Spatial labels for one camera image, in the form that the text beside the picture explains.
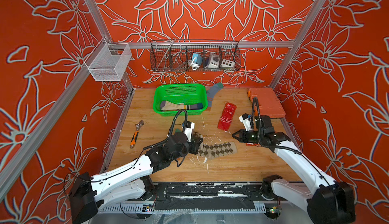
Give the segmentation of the red penguin christmas sock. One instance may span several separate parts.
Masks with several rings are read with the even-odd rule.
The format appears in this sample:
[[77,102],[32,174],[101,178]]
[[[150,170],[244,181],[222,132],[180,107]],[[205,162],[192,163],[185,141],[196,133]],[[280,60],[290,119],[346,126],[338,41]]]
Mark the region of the red penguin christmas sock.
[[262,147],[259,143],[245,143],[246,146]]

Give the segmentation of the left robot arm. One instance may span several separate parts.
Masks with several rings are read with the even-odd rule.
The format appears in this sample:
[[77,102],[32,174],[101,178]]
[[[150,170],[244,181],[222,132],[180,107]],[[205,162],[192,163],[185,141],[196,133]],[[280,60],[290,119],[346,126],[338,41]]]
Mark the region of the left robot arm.
[[72,222],[82,224],[103,208],[129,199],[138,199],[154,190],[150,175],[170,166],[172,161],[196,155],[203,139],[191,135],[187,120],[182,131],[170,127],[167,138],[145,147],[139,157],[112,171],[90,176],[85,172],[75,177],[68,198]]

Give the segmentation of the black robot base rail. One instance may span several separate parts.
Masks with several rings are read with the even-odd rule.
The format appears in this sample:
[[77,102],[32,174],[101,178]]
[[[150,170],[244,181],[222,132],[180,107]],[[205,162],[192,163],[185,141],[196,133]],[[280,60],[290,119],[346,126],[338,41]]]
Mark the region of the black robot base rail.
[[153,193],[120,203],[126,213],[152,214],[176,211],[196,213],[265,213],[287,201],[276,197],[266,200],[261,183],[160,182]]

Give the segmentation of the cream purple striped sock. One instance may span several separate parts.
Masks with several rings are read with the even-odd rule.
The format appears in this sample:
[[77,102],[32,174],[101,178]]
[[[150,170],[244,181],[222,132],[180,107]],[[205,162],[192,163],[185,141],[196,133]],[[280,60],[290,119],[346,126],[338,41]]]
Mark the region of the cream purple striped sock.
[[161,101],[160,103],[161,111],[176,111],[176,110],[201,110],[203,109],[202,103],[197,104],[174,104],[169,101]]

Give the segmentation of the green plastic basket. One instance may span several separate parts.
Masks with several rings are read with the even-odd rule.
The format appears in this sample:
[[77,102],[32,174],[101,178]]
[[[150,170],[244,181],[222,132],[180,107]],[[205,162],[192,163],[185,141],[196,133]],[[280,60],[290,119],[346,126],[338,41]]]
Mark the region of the green plastic basket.
[[203,104],[201,110],[187,110],[188,115],[200,115],[208,107],[206,88],[198,83],[166,84],[155,90],[153,110],[161,116],[174,116],[178,110],[161,111],[161,101],[186,105]]

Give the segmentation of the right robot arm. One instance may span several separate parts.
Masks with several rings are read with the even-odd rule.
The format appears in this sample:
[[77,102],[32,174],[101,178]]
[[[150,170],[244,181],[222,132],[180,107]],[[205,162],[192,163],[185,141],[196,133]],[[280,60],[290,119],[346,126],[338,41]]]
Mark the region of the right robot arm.
[[252,100],[251,114],[243,114],[239,120],[244,128],[235,132],[233,138],[269,149],[283,159],[307,187],[299,188],[274,174],[262,180],[260,192],[264,199],[286,199],[304,210],[314,224],[351,224],[356,220],[352,187],[326,174],[285,133],[276,132],[270,117],[261,115],[257,97]]

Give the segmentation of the red snowflake christmas sock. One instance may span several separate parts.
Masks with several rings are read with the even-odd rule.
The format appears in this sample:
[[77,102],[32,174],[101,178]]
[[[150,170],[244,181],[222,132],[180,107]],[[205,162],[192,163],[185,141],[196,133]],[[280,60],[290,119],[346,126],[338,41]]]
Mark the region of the red snowflake christmas sock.
[[232,121],[233,121],[233,116],[235,114],[235,111],[237,109],[237,106],[235,104],[227,102],[225,104],[225,107],[222,111],[221,117],[218,122],[217,128],[223,131],[228,131]]

